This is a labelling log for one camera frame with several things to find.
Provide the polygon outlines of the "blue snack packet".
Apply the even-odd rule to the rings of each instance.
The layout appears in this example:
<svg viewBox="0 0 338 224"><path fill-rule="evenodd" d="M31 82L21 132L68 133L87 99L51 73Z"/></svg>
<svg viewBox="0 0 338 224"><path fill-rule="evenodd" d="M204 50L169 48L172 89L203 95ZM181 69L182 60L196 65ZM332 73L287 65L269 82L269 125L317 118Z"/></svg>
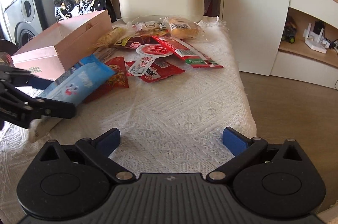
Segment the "blue snack packet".
<svg viewBox="0 0 338 224"><path fill-rule="evenodd" d="M96 56L90 55L52 82L39 97L78 106L115 74L115 71L99 61Z"/></svg>

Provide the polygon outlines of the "red orange snack packet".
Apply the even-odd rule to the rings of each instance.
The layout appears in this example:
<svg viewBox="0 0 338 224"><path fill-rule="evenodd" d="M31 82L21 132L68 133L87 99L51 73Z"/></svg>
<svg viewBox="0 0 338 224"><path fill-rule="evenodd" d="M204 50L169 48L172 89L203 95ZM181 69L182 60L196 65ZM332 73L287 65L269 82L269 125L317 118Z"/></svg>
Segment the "red orange snack packet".
<svg viewBox="0 0 338 224"><path fill-rule="evenodd" d="M129 88L127 70L124 57L114 57L106 61L105 64L114 71L114 75L110 77L105 83L91 93L84 103L88 104L97 100L116 88Z"/></svg>

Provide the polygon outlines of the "yellow noodle snack packet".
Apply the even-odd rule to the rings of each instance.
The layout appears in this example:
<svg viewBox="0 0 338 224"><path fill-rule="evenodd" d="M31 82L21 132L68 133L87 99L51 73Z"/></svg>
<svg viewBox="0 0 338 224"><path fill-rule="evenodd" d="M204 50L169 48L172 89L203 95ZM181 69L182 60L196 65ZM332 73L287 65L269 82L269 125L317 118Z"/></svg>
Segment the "yellow noodle snack packet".
<svg viewBox="0 0 338 224"><path fill-rule="evenodd" d="M125 27L114 27L110 32L101 36L94 44L93 48L108 48L113 46L117 41L121 40L126 34L127 30Z"/></svg>

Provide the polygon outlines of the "round red lid jelly cup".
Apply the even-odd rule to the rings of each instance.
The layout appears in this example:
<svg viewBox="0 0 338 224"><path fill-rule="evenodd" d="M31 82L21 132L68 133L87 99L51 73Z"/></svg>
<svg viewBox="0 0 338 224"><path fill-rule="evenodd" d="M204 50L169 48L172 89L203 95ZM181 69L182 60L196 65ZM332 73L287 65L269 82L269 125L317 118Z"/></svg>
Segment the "round red lid jelly cup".
<svg viewBox="0 0 338 224"><path fill-rule="evenodd" d="M172 52L161 44L145 44L136 49L139 58L128 69L128 73L132 76L143 76L147 69L158 58L164 58L172 55Z"/></svg>

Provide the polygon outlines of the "red yellow meat packet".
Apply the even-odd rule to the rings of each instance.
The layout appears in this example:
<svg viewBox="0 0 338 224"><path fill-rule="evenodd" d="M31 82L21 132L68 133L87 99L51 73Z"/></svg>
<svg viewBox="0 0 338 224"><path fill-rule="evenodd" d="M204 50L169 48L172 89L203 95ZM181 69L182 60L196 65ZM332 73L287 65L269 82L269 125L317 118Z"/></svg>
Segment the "red yellow meat packet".
<svg viewBox="0 0 338 224"><path fill-rule="evenodd" d="M150 44L152 36L161 37L168 34L166 25L160 21L138 22L128 25L127 29L126 34L113 43L113 48L136 49L141 45Z"/></svg>

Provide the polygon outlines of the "bread bun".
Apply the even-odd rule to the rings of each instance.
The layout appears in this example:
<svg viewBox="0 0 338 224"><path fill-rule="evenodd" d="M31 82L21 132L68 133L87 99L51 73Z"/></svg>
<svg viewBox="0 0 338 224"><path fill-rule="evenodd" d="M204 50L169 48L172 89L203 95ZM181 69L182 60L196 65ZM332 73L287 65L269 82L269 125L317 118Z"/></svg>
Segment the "bread bun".
<svg viewBox="0 0 338 224"><path fill-rule="evenodd" d="M203 29L196 23L180 17L166 17L164 23L170 35L180 40L192 40L203 37Z"/></svg>

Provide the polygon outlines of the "grey speaker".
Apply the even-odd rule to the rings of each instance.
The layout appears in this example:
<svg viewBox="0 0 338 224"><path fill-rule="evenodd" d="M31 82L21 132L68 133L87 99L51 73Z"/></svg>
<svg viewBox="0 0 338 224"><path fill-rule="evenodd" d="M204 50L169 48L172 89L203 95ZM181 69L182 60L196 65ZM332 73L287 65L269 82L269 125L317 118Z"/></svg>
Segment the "grey speaker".
<svg viewBox="0 0 338 224"><path fill-rule="evenodd" d="M18 48L48 27L41 0L13 0L4 10L4 19L9 38Z"/></svg>

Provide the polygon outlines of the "pink cardboard box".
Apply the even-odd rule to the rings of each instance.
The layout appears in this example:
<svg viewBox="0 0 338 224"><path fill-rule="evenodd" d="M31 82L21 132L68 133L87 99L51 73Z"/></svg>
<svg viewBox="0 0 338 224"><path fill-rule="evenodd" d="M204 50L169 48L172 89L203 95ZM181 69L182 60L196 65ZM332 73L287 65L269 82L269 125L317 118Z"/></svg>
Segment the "pink cardboard box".
<svg viewBox="0 0 338 224"><path fill-rule="evenodd" d="M106 10L59 21L15 52L13 63L40 78L56 80L92 54L96 41L111 30Z"/></svg>

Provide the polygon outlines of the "long red green snack packet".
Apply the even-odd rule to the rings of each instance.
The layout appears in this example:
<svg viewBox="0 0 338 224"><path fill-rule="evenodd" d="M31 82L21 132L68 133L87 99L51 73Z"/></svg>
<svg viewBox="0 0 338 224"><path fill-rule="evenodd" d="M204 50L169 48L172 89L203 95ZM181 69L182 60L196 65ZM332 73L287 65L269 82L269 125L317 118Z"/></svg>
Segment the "long red green snack packet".
<svg viewBox="0 0 338 224"><path fill-rule="evenodd" d="M168 36L152 38L193 68L223 68L209 56L180 39Z"/></svg>

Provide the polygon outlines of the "black plum snack bag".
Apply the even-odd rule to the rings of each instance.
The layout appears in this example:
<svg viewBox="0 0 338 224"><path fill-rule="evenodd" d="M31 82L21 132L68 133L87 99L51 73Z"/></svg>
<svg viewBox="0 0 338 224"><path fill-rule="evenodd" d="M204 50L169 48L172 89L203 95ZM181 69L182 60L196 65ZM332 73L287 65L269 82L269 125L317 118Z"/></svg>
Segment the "black plum snack bag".
<svg viewBox="0 0 338 224"><path fill-rule="evenodd" d="M117 20L110 0L53 0L53 2L57 21L102 10L108 11L111 22Z"/></svg>

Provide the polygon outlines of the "red flat snack packet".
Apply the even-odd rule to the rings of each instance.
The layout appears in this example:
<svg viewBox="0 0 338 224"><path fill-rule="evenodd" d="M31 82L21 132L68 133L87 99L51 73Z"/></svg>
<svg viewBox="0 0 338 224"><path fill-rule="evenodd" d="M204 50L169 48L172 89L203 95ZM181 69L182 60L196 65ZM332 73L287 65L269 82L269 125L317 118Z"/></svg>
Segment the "red flat snack packet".
<svg viewBox="0 0 338 224"><path fill-rule="evenodd" d="M144 82L151 83L164 80L174 75L182 74L184 70L167 62L154 62L139 78Z"/></svg>

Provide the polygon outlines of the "toy car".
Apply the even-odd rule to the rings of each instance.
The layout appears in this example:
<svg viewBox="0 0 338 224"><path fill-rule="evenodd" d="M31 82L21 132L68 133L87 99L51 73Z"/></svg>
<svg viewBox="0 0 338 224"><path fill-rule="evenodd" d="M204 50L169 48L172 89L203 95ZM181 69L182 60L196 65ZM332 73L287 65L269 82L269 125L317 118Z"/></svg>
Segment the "toy car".
<svg viewBox="0 0 338 224"><path fill-rule="evenodd" d="M287 41L293 44L296 40L297 25L291 16L287 16L283 29L281 41Z"/></svg>

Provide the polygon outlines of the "white router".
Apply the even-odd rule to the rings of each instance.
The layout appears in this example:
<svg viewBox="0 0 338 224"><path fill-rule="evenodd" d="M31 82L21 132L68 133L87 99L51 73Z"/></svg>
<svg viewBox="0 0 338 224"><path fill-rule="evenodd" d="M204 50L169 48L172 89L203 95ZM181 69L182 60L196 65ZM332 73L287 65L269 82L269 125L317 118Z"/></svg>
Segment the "white router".
<svg viewBox="0 0 338 224"><path fill-rule="evenodd" d="M332 41L337 38L337 28L331 26L321 27L319 33L314 32L315 26L312 23L303 32L305 44L316 52L327 53Z"/></svg>

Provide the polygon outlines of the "cream tissue box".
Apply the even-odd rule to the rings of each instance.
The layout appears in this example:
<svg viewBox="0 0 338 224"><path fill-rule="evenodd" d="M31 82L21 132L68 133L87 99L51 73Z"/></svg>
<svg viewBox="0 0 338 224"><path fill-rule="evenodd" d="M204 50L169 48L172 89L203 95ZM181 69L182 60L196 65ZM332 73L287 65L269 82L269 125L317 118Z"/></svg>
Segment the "cream tissue box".
<svg viewBox="0 0 338 224"><path fill-rule="evenodd" d="M199 22L204 16L204 0L119 0L125 23L156 21L180 17Z"/></svg>

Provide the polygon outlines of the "white wall cabinet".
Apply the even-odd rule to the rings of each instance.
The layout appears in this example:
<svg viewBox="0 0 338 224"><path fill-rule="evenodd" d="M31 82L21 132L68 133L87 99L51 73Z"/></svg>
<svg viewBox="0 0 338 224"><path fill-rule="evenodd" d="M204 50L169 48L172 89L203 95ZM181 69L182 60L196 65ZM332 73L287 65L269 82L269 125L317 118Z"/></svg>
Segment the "white wall cabinet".
<svg viewBox="0 0 338 224"><path fill-rule="evenodd" d="M317 10L337 21L334 4L333 0L221 0L221 17L230 29L239 69L337 88L337 68L279 50L290 7Z"/></svg>

